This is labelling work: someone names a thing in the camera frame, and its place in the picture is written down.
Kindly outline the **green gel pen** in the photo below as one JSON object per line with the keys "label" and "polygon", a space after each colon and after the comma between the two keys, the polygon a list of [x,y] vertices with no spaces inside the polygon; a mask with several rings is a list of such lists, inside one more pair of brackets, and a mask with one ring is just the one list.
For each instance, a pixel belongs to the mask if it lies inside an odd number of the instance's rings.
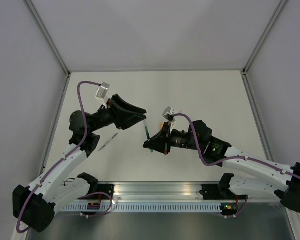
{"label": "green gel pen", "polygon": [[146,138],[147,138],[147,141],[150,140],[150,133],[149,133],[149,129],[148,129],[148,123],[146,120],[143,121],[143,125],[144,125],[144,129],[145,129],[145,134],[146,134]]}

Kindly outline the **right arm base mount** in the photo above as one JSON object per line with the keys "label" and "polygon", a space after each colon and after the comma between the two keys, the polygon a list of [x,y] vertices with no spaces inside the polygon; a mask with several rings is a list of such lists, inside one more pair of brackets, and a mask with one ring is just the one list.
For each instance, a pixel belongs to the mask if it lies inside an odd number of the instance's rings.
{"label": "right arm base mount", "polygon": [[227,200],[227,201],[236,201],[245,200],[246,195],[235,195],[233,193],[226,193],[222,195],[220,190],[218,189],[217,183],[205,183],[201,185],[201,190],[199,193],[202,195],[204,200]]}

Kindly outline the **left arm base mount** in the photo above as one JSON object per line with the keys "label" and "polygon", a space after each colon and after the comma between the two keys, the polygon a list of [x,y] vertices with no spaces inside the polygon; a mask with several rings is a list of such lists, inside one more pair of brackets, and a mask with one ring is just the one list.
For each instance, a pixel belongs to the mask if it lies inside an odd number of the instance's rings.
{"label": "left arm base mount", "polygon": [[99,183],[99,180],[88,173],[81,173],[77,176],[80,179],[85,180],[89,184],[89,190],[86,196],[82,197],[83,200],[108,200],[109,198],[103,194],[108,194],[111,198],[114,196],[115,185],[110,183]]}

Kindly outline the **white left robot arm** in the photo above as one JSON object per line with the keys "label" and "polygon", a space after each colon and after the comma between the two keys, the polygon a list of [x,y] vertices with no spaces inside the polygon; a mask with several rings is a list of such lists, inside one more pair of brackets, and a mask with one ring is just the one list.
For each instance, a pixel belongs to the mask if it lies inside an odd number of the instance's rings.
{"label": "white left robot arm", "polygon": [[44,231],[56,214],[76,199],[94,199],[99,193],[98,180],[87,173],[78,175],[72,183],[64,180],[97,148],[100,135],[95,131],[114,124],[126,130],[145,120],[146,110],[125,102],[118,94],[113,95],[96,113],[83,109],[73,112],[69,119],[72,137],[60,159],[28,186],[18,185],[12,193],[12,213],[17,218],[16,231],[21,223],[38,233]]}

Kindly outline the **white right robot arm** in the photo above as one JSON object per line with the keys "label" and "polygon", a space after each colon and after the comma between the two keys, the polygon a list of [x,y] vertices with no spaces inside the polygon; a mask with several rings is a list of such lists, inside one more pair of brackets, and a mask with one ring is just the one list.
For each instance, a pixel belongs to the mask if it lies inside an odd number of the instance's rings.
{"label": "white right robot arm", "polygon": [[171,128],[171,123],[143,144],[143,148],[167,155],[172,148],[194,150],[207,167],[233,169],[250,177],[225,173],[218,184],[218,194],[225,199],[236,196],[275,199],[287,209],[300,213],[300,162],[293,166],[257,159],[230,143],[213,136],[202,120],[193,121],[188,131]]}

